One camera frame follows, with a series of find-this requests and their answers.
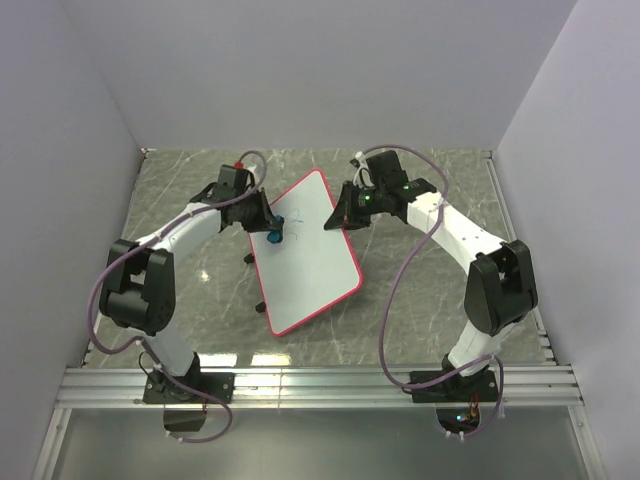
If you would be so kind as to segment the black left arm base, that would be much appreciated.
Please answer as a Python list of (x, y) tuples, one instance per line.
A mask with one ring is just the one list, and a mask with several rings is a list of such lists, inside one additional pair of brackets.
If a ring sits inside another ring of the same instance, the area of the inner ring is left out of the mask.
[(231, 372), (196, 372), (171, 380), (154, 370), (147, 376), (142, 402), (150, 405), (196, 404), (213, 403), (215, 398), (230, 403), (234, 385), (235, 375)]

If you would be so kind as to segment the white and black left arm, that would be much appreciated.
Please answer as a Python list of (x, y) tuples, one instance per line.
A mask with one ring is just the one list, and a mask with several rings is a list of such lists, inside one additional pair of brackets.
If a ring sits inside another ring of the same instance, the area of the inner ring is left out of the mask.
[(136, 241), (116, 241), (91, 290), (89, 302), (97, 303), (102, 315), (131, 334), (125, 344), (107, 347), (97, 339), (90, 321), (94, 345), (107, 355), (140, 345), (153, 362), (148, 375), (151, 388), (169, 392), (180, 402), (196, 399), (206, 380), (198, 354), (171, 328), (177, 303), (176, 266), (236, 223), (248, 233), (265, 232), (276, 241), (283, 236), (284, 219), (272, 212), (262, 189), (226, 189), (212, 183), (155, 232)]

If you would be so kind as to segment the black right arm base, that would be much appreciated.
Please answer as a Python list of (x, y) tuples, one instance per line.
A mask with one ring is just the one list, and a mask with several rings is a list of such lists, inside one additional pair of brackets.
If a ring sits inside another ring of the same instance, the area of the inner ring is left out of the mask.
[(485, 368), (474, 375), (456, 374), (442, 383), (423, 389), (406, 390), (414, 403), (470, 403), (498, 400), (498, 382), (495, 374)]

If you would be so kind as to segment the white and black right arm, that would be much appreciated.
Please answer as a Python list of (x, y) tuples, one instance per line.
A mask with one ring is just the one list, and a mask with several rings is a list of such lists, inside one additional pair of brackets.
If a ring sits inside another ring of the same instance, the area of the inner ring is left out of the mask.
[(363, 188), (346, 181), (326, 230), (358, 230), (375, 214), (389, 214), (435, 241), (462, 268), (465, 327), (444, 359), (444, 393), (466, 398), (477, 385), (475, 374), (488, 366), (513, 326), (538, 305), (538, 292), (529, 247), (508, 242), (475, 224), (456, 210), (424, 179), (393, 190)]

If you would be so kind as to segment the blue bone-shaped eraser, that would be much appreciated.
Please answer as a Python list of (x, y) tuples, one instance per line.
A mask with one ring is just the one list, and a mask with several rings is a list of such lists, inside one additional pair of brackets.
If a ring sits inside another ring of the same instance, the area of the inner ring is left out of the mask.
[(277, 245), (283, 241), (284, 218), (280, 215), (275, 217), (275, 229), (267, 233), (267, 241), (270, 244)]

